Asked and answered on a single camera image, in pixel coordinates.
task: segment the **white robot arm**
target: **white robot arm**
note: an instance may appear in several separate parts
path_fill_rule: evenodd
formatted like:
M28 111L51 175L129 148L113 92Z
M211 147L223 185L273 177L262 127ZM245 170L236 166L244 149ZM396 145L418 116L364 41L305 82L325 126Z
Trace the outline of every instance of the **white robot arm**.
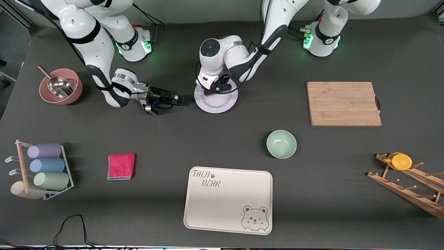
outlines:
M110 67L114 47L100 23L104 24L114 39L120 43L125 59L141 60L148 53L138 41L149 41L149 37L144 37L145 32L134 29L125 16L117 14L130 7L133 1L41 0L41 2L60 19L60 25L68 40L82 54L87 72L92 76L96 87L104 94L107 103L118 108L126 106L134 87L111 82Z
M347 10L368 15L379 5L381 0L324 0L326 17L322 19L316 32L319 36L315 40L310 34L310 42L306 41L304 48L311 48L310 52L322 56L315 51L325 51L325 46L331 45L328 49L333 51L337 44L339 33L348 19ZM199 50L199 59L202 65L197 75L196 90L194 97L205 99L203 103L209 103L211 95L227 94L231 90L226 77L222 75L224 65L228 69L229 78L240 81L242 84L249 80L256 72L259 65L269 56L279 41L287 34L288 25L293 16L308 2L308 0L263 0L262 15L264 16L264 32L261 42L250 54L239 36L226 36L221 39L210 38L205 40ZM199 93L198 88L204 88L204 96Z
M348 11L366 16L380 3L381 0L324 0L325 14L321 21L305 26L305 30L315 32L306 34L303 48L315 56L330 55L338 46L340 33L349 19Z
M156 108L165 108L161 105L186 105L173 93L139 83L129 70L117 69L110 79L114 46L105 29L113 36L127 61L139 61L151 52L150 32L133 27L121 14L133 4L133 0L40 1L37 4L41 3L60 19L67 40L82 54L88 74L109 105L124 107L129 99L136 99L147 113L153 115L158 113Z
M264 33L260 44L250 54L239 36L221 39L210 38L200 46L202 68L196 84L216 91L216 81L222 76L224 64L232 80L247 81L259 65L269 56L279 41L287 34L293 16L309 0L263 0Z

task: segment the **beige cup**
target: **beige cup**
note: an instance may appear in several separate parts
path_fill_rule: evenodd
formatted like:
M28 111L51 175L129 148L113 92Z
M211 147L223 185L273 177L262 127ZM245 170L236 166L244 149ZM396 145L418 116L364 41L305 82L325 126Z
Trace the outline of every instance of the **beige cup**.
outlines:
M33 185L32 183L29 183L29 189L36 189L36 190L46 190L40 187L37 187ZM37 200L44 196L44 194L38 194L38 193L29 193L25 194L25 188L23 185L23 181L17 181L11 186L11 193L13 195L17 195L18 197L23 197L31 200Z

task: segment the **wooden dowel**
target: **wooden dowel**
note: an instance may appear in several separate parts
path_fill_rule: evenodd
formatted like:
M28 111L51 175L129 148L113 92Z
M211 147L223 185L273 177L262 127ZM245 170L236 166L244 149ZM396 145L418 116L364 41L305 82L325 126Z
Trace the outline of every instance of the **wooden dowel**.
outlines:
M384 172L382 173L382 176L381 176L383 179L385 179L385 176L387 175L389 168L390 168L390 166L387 164L387 166L385 167Z
M390 180L390 181L385 181L385 183L391 183L391 182L397 182L399 181L399 179L394 179L394 180Z
M385 154L377 153L375 158L382 161L386 155L387 155L386 153Z
M418 195L417 198L435 198L436 194Z
M438 172L438 173L428 173L425 176L437 176L437 175L442 175L442 174L444 174L444 171Z
M25 158L23 157L22 144L20 143L20 140L16 140L16 146L17 154L19 155L20 170L22 171L23 187L25 189L25 194L29 194L30 191L28 177L26 175Z
M401 188L401 190L409 190L409 189L414 189L417 188L416 185L410 186L410 187L405 187L405 188Z
M434 202L435 202L436 204L438 204L438 201L440 200L440 197L441 197L441 192L438 192L438 193L436 194L436 198L435 198L435 200L434 200Z
M410 169L415 169L415 168L417 168L417 167L419 167L419 166L422 166L422 165L424 165L424 163L423 163L423 162L420 162L420 163L418 163L418 164L416 164L416 165L411 166Z

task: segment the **green led light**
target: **green led light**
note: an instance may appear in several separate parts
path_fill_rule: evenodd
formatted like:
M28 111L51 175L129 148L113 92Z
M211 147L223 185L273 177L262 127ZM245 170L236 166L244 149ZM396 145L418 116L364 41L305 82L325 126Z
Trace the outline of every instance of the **green led light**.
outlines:
M145 50L145 52L147 54L151 52L151 43L150 42L140 41L140 44L142 45L143 49Z
M339 36L338 38L337 38L337 42L336 42L336 45L334 46L334 48L337 48L337 45L339 44L339 40L341 39L341 36Z
M117 49L119 50L119 54L122 54L122 51L120 51L119 46L117 45L117 43L115 44L115 46L117 47Z
M305 38L304 47L305 48L310 48L311 41L313 41L313 35L312 34L310 34L308 37Z

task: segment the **green cup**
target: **green cup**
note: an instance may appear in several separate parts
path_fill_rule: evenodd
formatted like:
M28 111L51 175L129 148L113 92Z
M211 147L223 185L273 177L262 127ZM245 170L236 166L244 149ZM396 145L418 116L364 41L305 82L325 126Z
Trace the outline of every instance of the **green cup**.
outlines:
M287 159L296 152L296 139L285 130L273 131L267 138L267 149L271 155L279 159Z
M34 177L34 184L41 188L60 191L69 183L69 176L66 173L42 172Z

